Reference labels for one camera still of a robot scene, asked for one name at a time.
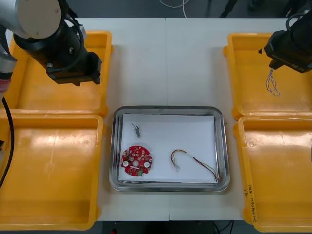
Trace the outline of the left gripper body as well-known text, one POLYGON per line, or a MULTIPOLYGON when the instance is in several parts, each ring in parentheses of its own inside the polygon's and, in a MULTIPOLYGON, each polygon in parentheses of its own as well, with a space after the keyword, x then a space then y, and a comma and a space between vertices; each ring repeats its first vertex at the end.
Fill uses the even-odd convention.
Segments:
POLYGON ((93 82, 99 85, 101 59, 94 52, 88 52, 73 68, 61 72, 54 72, 52 68, 47 68, 46 73, 57 84, 72 83, 80 86, 82 82, 93 82))

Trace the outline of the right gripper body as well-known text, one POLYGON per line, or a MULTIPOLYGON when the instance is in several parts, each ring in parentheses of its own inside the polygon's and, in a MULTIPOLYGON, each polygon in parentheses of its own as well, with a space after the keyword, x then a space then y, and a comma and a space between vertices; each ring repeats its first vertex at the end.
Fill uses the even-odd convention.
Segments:
POLYGON ((276 31, 264 47, 265 53, 277 61, 276 69, 287 66, 300 73, 312 69, 312 31, 292 29, 276 31))

